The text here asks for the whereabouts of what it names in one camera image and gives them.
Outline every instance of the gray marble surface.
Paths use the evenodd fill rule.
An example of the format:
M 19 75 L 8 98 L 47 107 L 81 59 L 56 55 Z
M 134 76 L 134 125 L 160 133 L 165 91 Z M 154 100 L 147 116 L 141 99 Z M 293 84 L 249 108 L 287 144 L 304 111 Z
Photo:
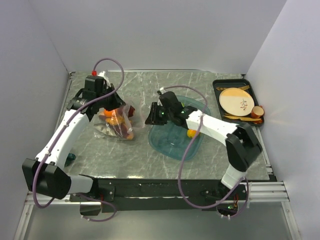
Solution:
M 64 104 L 71 100 L 76 92 L 84 86 L 87 72 L 77 72 L 71 76 L 70 89 Z M 120 72 L 109 72 L 109 80 L 115 86 L 120 82 Z M 124 84 L 118 91 L 122 99 L 131 99 L 141 109 L 146 118 L 152 102 L 158 99 L 160 87 L 188 85 L 196 88 L 208 100 L 211 115 L 221 119 L 212 82 L 215 79 L 240 78 L 239 74 L 216 74 L 209 72 L 132 72 L 125 73 Z M 193 98 L 200 102 L 197 93 L 183 88 L 174 89 L 176 95 Z M 94 124 L 100 123 L 94 117 L 84 129 L 71 152 L 76 161 L 64 170 L 70 175 L 89 175 L 97 178 L 146 178 L 175 179 L 178 175 L 179 160 L 167 157 L 154 150 L 148 142 L 152 126 L 136 131 L 133 140 L 119 140 L 116 137 L 97 137 Z M 183 179 L 221 179 L 228 167 L 225 146 L 217 140 L 205 136 L 195 157 L 183 166 Z M 252 164 L 247 172 L 250 180 L 268 180 L 268 173 L 263 154 Z

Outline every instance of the translucent blue container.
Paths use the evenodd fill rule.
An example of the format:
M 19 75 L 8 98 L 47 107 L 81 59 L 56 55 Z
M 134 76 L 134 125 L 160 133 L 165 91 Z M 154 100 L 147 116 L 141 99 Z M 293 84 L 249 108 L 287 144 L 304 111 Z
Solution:
M 190 105 L 199 110 L 202 110 L 205 106 L 201 102 L 193 100 L 186 96 L 177 96 L 177 98 L 179 102 L 183 103 L 185 106 Z M 206 108 L 204 113 L 209 116 L 211 115 L 208 107 Z M 148 138 L 151 147 L 153 147 L 163 155 L 177 160 L 182 159 L 184 152 L 191 141 L 191 138 L 187 136 L 187 129 L 181 126 L 176 126 L 170 121 L 168 121 L 168 123 L 163 126 L 152 126 Z M 191 145 L 191 148 L 187 153 L 185 160 L 190 160 L 196 155 L 203 138 L 203 133 L 198 135 L 194 143 Z

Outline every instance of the black base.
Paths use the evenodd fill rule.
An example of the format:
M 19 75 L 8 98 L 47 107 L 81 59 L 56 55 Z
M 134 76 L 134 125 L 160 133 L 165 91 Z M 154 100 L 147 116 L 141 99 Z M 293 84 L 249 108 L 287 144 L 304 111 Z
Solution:
M 103 199 L 114 204 L 119 211 L 193 209 L 181 198 L 176 179 L 104 178 L 98 179 L 98 185 Z M 182 180 L 181 185 L 189 201 L 200 206 L 214 204 L 229 191 L 220 180 Z M 239 185 L 228 200 L 234 200 L 235 194 L 238 194 L 239 200 L 245 200 L 247 194 L 245 186 Z M 87 202 L 87 200 L 73 195 L 70 197 L 70 201 Z M 216 208 L 210 208 L 207 211 L 216 211 Z M 113 209 L 102 205 L 102 212 L 113 212 Z M 93 211 L 88 209 L 87 215 L 92 216 L 92 213 Z

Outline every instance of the plastic bag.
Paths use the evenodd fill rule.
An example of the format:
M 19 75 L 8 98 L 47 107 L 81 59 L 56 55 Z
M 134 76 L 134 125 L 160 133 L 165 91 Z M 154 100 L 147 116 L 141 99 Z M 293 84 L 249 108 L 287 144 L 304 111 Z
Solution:
M 107 84 L 110 84 L 107 74 L 107 71 L 102 71 L 98 75 L 103 77 Z M 145 127 L 141 113 L 142 100 L 124 99 L 124 102 L 124 106 L 112 111 L 100 109 L 98 114 L 100 123 L 94 125 L 95 130 L 99 133 L 95 134 L 96 137 L 113 136 L 122 140 L 132 140 L 135 137 L 134 132 Z

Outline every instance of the beige plate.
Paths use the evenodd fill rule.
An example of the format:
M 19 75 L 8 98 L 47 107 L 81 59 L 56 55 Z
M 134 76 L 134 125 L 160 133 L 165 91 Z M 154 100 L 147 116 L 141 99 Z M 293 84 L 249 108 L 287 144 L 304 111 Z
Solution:
M 249 93 L 239 88 L 230 87 L 223 90 L 219 97 L 223 110 L 234 116 L 246 116 L 251 113 L 255 102 Z

